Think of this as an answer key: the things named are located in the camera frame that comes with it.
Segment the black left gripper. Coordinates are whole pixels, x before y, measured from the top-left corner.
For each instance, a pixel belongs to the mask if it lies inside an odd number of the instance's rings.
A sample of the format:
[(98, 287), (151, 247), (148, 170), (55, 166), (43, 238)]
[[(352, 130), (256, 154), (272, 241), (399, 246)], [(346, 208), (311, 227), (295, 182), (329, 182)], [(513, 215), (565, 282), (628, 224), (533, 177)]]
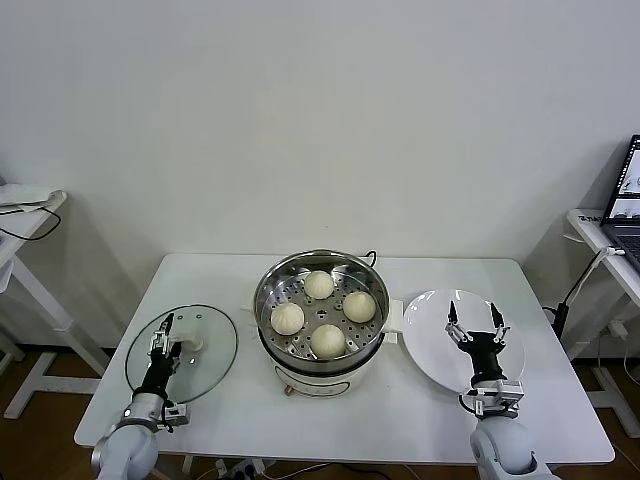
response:
[(153, 332), (149, 347), (151, 365), (141, 383), (142, 393), (167, 395), (169, 379), (175, 373), (182, 351), (182, 343), (175, 342), (171, 348), (171, 354), (165, 356), (170, 350), (170, 332), (173, 320), (174, 314), (169, 313)]

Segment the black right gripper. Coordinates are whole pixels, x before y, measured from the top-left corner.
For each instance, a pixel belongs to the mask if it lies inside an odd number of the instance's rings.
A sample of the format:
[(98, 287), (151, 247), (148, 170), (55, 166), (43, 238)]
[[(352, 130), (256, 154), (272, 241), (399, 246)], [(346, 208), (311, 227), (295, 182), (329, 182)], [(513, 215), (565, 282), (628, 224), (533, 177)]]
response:
[(505, 324), (503, 315), (494, 303), (490, 304), (490, 310), (495, 334), (476, 331), (469, 333), (459, 322), (454, 301), (450, 301), (445, 331), (456, 345), (462, 343), (462, 351), (471, 359), (471, 384), (506, 379), (499, 365), (498, 355), (505, 348), (505, 336), (511, 327)]

